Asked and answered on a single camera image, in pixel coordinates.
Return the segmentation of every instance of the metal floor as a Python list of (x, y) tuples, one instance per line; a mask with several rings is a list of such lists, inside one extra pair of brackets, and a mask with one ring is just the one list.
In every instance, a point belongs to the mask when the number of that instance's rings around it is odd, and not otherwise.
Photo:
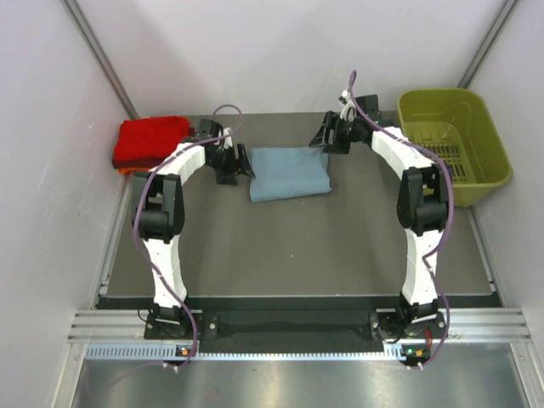
[[(86, 360), (82, 376), (100, 394), (138, 364)], [(529, 406), (507, 344), (446, 345), (423, 372), (396, 361), (197, 361), (178, 375), (145, 367), (100, 398), (82, 383), (74, 408)]]

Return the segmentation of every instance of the gray tabletop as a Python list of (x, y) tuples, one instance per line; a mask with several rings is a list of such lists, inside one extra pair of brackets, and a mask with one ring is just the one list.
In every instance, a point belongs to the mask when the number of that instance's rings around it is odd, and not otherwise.
[[(246, 115), (237, 136), (246, 147), (304, 146), (323, 114)], [(235, 116), (218, 116), (234, 126)], [(185, 226), (179, 244), (191, 296), (398, 294), (406, 271), (405, 232), (396, 217), (399, 180), (367, 146), (331, 156), (332, 192), (253, 204), (249, 181), (215, 184), (203, 168), (184, 185)], [(441, 287), (449, 294), (488, 294), (490, 285), (468, 211), (456, 210), (439, 254)], [(108, 296), (154, 293), (150, 268), (121, 234)]]

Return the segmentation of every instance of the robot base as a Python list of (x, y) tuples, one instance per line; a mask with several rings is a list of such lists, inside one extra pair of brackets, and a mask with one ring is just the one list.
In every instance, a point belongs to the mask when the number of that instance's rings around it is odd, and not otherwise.
[(444, 335), (444, 315), (440, 312), (432, 320), (425, 320), (406, 326), (395, 311), (374, 312), (370, 314), (372, 337), (383, 343), (402, 343), (402, 361), (406, 366), (419, 366), (431, 356), (431, 348), (426, 344), (427, 331), (432, 339)]

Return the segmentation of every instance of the wire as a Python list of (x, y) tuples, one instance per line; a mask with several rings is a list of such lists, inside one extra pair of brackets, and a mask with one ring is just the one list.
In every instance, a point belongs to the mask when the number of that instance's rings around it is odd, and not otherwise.
[(354, 84), (355, 80), (357, 79), (357, 70), (351, 71), (351, 74), (349, 75), (349, 83), (348, 83), (348, 92), (349, 96), (355, 106), (355, 109), (360, 113), (360, 115), (365, 119), (368, 124), (370, 124), (373, 128), (375, 128), (379, 132), (383, 132), (384, 134), (388, 135), (391, 139), (400, 142), (403, 145), (407, 145), (413, 149), (416, 149), (420, 153), (423, 153), (425, 156), (429, 156), (432, 158), (440, 167), (442, 170), (442, 173), (445, 177), (445, 185), (446, 189), (448, 191), (448, 218), (446, 220), (446, 225), (444, 229), (444, 234), (442, 234), (442, 237), (440, 238), (440, 241), (438, 245), (433, 248), (430, 252), (426, 253), (422, 257), (422, 261), (427, 267), (428, 273), (431, 275), (431, 279), (434, 284), (434, 290), (436, 291), (437, 295), (441, 296), (444, 301), (445, 306), (445, 313), (446, 313), (446, 322), (445, 322), (445, 328), (444, 333), (442, 334), (442, 338), (440, 339), (439, 345), (434, 350), (434, 353), (429, 357), (429, 359), (422, 365), (422, 368), (425, 366), (428, 366), (435, 358), (435, 356), (438, 354), (438, 352), (442, 349), (442, 346), (444, 345), (445, 339), (448, 337), (448, 331), (450, 329), (450, 303), (448, 302), (448, 299), (446, 295), (439, 289), (438, 282), (436, 281), (436, 277), (434, 276), (434, 272), (432, 271), (431, 265), (428, 262), (428, 258), (432, 257), (434, 254), (436, 254), (448, 241), (448, 238), (450, 237), (450, 231), (451, 231), (451, 225), (453, 223), (453, 212), (454, 212), (454, 196), (453, 196), (453, 183), (451, 182), (451, 176), (450, 172), (448, 171), (448, 167), (445, 165), (444, 161), (433, 151), (426, 149), (419, 144), (415, 144), (410, 142), (409, 140), (400, 139), (391, 132), (389, 132), (384, 127), (380, 126), (376, 122), (374, 122), (362, 108), (357, 103), (357, 100), (354, 96)]

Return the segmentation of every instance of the gray work surface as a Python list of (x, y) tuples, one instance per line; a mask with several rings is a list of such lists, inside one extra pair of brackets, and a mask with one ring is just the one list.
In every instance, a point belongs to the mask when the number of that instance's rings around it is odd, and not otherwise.
[[(246, 115), (236, 140), (252, 147), (304, 146), (323, 114)], [(236, 116), (218, 116), (234, 126)], [(406, 272), (406, 237), (396, 215), (399, 180), (368, 146), (331, 156), (332, 192), (253, 204), (249, 180), (216, 185), (205, 167), (184, 185), (182, 276), (194, 296), (396, 295)], [(469, 222), (456, 210), (439, 254), (449, 294), (488, 294), (490, 285)], [(150, 267), (136, 251), (126, 217), (107, 295), (154, 293)]]
[[(102, 394), (138, 361), (85, 361)], [(423, 372), (396, 361), (196, 361), (174, 374), (147, 366), (101, 398), (76, 391), (74, 408), (529, 407), (509, 345), (446, 345)]]

